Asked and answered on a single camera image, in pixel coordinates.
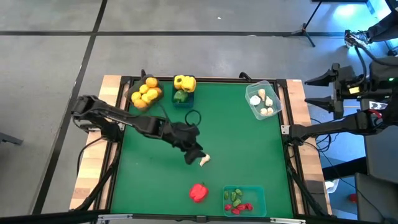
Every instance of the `garlic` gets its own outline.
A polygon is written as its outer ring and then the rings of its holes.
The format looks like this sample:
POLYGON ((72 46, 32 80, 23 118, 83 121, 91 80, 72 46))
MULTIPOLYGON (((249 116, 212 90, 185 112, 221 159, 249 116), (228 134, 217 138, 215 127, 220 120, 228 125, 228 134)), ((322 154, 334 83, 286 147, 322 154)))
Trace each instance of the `garlic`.
POLYGON ((265 89, 260 89, 259 90, 259 96, 261 97, 261 99, 263 101, 266 100, 266 90, 265 89))
POLYGON ((203 166, 206 162, 208 162, 210 160, 210 156, 208 154, 206 154, 205 157, 202 157, 201 161, 199 162, 200 166, 203 166))
POLYGON ((272 106, 272 99, 270 99, 268 96, 267 96, 267 99, 266 99, 266 106, 272 106))
POLYGON ((268 108, 267 111, 268 111, 268 115, 271 115, 274 113, 274 109, 272 109, 272 108, 268 108))
POLYGON ((253 106, 259 105, 260 102, 261 102, 261 99, 257 95, 254 95, 250 98, 250 104, 253 106))
POLYGON ((267 110, 267 108, 261 109, 261 110, 260 110, 260 114, 261 114, 262 116, 267 116, 267 115, 268 115, 268 110, 267 110))

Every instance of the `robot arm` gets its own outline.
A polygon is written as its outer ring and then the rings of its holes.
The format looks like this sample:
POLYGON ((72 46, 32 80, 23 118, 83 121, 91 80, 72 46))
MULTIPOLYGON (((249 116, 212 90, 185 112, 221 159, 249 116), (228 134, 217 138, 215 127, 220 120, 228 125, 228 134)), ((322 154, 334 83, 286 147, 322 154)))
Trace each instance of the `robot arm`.
POLYGON ((131 115, 114 106, 110 106, 96 96, 79 96, 72 109, 73 119, 89 121, 101 130, 102 136, 112 142, 122 140, 122 133, 116 122, 132 126, 147 138, 160 139, 185 152, 187 164, 196 158, 205 157, 196 137, 199 129, 194 125, 181 122, 171 123, 169 119, 159 116, 131 115))

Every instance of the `yellow bell pepper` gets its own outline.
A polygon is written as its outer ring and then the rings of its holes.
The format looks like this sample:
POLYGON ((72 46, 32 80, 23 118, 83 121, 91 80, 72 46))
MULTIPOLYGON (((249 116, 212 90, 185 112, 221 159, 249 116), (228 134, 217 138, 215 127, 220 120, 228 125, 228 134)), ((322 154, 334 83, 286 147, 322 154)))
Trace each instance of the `yellow bell pepper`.
POLYGON ((188 93, 193 93, 195 91, 195 88, 197 87, 197 80, 193 77, 186 76, 182 80, 182 90, 188 92, 188 93))
POLYGON ((174 77, 174 88, 176 90, 181 90, 181 85, 182 85, 182 80, 184 79, 185 76, 183 75, 176 75, 174 77))

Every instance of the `green pepper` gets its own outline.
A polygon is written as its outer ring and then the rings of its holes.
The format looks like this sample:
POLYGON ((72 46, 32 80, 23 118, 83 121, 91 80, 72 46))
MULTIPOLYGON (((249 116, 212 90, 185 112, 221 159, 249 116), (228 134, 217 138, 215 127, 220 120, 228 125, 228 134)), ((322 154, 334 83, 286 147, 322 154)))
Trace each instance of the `green pepper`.
POLYGON ((239 196, 242 196, 242 195, 243 195, 243 192, 242 192, 240 189, 235 189, 235 192, 236 192, 239 196))
POLYGON ((188 93, 183 90, 179 90, 174 94, 174 101, 178 103, 184 103, 188 98, 188 93))
POLYGON ((232 206, 236 207, 236 206, 240 205, 241 203, 242 203, 241 199, 238 198, 232 203, 232 206))
POLYGON ((236 192, 231 193, 231 200, 234 202, 236 200, 236 192))

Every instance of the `concrete floor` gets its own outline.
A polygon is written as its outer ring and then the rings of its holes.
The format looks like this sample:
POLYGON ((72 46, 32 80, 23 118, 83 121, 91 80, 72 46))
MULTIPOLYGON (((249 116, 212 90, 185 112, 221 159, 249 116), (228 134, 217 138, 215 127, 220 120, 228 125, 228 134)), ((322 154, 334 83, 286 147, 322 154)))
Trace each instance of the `concrete floor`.
MULTIPOLYGON (((101 0, 2 0, 0 31, 90 31, 100 5, 101 0)), ((306 22, 315 6, 310 0, 113 0, 99 29, 286 32, 306 22)), ((375 22, 365 4, 324 3, 308 31, 366 29, 375 22)), ((0 131, 24 139, 22 146, 0 144, 0 217, 29 212, 88 39, 0 35, 0 131)), ((236 77, 245 71, 256 78, 307 80, 338 62, 360 74, 356 54, 343 47, 342 38, 313 40, 315 48, 301 37, 97 37, 80 94, 98 94, 104 74, 138 75, 142 68, 155 75, 236 77)), ((387 51, 383 43, 370 50, 376 56, 387 51)), ((323 89, 328 88, 305 88, 309 97, 328 95, 320 95, 323 89)), ((310 111, 316 119, 331 119, 313 106, 310 111)), ((83 131, 69 127, 44 212, 67 211, 85 139, 83 131)), ((328 156, 361 156, 352 139, 362 141, 340 134, 328 156)))

